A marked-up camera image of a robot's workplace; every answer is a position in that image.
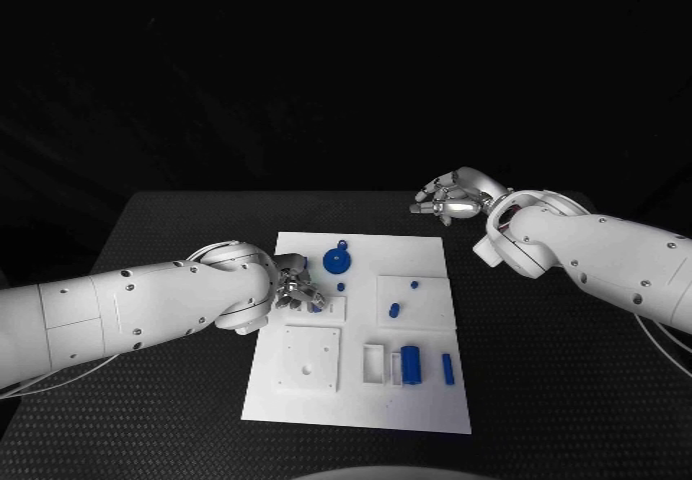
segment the blue disc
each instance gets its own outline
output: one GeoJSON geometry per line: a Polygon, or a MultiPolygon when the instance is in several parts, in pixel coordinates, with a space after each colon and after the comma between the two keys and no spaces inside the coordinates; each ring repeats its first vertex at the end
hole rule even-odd
{"type": "Polygon", "coordinates": [[[324,269],[328,273],[342,273],[350,267],[350,255],[345,250],[332,248],[325,254],[321,260],[324,269]]]}

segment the blue small part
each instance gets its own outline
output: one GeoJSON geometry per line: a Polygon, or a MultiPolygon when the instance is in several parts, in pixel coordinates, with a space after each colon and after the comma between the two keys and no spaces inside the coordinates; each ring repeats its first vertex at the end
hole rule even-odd
{"type": "Polygon", "coordinates": [[[324,254],[321,259],[321,264],[324,265],[324,270],[334,275],[342,273],[350,267],[350,255],[344,248],[332,248],[324,254]]]}
{"type": "Polygon", "coordinates": [[[399,304],[397,303],[391,303],[391,306],[389,307],[389,316],[391,318],[396,318],[399,316],[399,304]]]}
{"type": "Polygon", "coordinates": [[[453,385],[453,371],[451,370],[451,357],[448,353],[442,354],[443,383],[453,385]]]}
{"type": "Polygon", "coordinates": [[[420,351],[417,347],[400,347],[400,378],[403,385],[417,385],[420,378],[420,351]]]}

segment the textured table surface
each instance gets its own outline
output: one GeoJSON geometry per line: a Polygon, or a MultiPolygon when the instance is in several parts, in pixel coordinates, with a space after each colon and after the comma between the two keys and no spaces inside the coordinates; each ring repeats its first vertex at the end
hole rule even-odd
{"type": "Polygon", "coordinates": [[[407,213],[410,199],[141,193],[93,273],[182,259],[230,239],[270,253],[278,231],[440,236],[472,436],[240,421],[256,336],[208,328],[24,399],[0,478],[272,479],[374,464],[505,479],[692,477],[692,380],[631,315],[580,294],[559,269],[528,280],[488,268],[471,251],[482,218],[443,228],[407,213]]]}

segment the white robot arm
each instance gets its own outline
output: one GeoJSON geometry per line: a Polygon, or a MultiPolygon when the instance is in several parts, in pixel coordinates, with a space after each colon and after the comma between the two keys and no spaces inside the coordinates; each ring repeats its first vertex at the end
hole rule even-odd
{"type": "Polygon", "coordinates": [[[451,218],[487,214],[474,252],[494,267],[502,261],[524,277],[560,266],[583,292],[624,310],[692,333],[692,241],[681,235],[592,215],[550,191],[504,188],[462,167],[420,190],[412,213],[451,218]]]}
{"type": "Polygon", "coordinates": [[[149,347],[211,323],[244,335],[276,307],[308,301],[305,259],[275,260],[237,241],[187,260],[0,291],[0,388],[47,372],[149,347]]]}

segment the black background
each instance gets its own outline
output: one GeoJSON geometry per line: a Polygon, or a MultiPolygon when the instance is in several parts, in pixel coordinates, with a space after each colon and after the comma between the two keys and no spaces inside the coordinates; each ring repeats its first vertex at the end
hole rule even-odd
{"type": "Polygon", "coordinates": [[[684,19],[654,2],[5,18],[9,285],[89,272],[136,191],[412,198],[462,165],[688,235],[684,19]]]}

